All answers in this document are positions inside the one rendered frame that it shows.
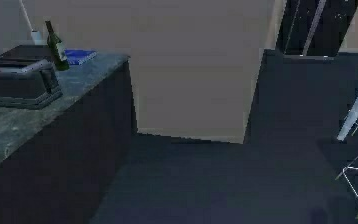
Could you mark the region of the dark counter with marble top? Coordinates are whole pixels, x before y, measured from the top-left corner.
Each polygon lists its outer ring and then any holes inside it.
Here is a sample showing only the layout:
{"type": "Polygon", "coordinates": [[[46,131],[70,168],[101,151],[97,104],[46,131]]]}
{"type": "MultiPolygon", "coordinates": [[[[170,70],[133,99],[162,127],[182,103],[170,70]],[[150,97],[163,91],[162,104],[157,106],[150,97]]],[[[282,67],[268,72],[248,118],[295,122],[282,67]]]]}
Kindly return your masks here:
{"type": "Polygon", "coordinates": [[[0,107],[0,224],[89,224],[135,132],[129,60],[98,53],[47,107],[0,107]]]}

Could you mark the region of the dark green wine bottle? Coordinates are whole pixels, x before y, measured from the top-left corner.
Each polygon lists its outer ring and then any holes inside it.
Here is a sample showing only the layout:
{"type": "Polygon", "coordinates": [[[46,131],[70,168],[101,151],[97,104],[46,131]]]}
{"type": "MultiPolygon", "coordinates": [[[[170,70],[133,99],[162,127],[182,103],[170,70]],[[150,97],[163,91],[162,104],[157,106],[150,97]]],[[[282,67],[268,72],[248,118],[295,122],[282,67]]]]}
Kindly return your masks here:
{"type": "Polygon", "coordinates": [[[55,67],[58,71],[68,70],[69,63],[65,54],[63,41],[57,36],[49,20],[45,24],[48,31],[47,45],[52,53],[55,67]]]}

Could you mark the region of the white paper towel roll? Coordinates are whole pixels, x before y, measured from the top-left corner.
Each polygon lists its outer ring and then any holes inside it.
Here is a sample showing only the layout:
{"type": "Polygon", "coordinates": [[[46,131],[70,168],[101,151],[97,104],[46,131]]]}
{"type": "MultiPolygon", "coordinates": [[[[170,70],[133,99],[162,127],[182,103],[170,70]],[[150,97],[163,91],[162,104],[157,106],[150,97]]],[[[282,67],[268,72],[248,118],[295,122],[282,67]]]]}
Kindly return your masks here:
{"type": "Polygon", "coordinates": [[[46,40],[42,37],[39,31],[32,31],[31,37],[35,45],[46,45],[46,40]]]}

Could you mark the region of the dark window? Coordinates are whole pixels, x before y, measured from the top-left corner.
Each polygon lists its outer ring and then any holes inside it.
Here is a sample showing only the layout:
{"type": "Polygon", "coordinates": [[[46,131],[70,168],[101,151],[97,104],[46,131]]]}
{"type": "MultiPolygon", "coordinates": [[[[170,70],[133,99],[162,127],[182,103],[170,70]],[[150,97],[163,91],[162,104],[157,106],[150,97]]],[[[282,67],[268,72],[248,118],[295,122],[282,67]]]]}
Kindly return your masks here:
{"type": "Polygon", "coordinates": [[[358,0],[285,0],[276,48],[288,56],[335,57],[358,0]]]}

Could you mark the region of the black toaster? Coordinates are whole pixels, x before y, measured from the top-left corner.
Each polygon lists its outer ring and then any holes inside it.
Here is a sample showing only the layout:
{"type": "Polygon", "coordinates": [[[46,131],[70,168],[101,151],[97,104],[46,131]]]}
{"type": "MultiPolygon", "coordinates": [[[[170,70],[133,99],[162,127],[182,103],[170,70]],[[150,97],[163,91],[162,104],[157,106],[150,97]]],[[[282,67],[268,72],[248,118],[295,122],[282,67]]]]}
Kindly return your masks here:
{"type": "Polygon", "coordinates": [[[0,60],[0,107],[42,109],[63,95],[48,60],[0,60]]]}

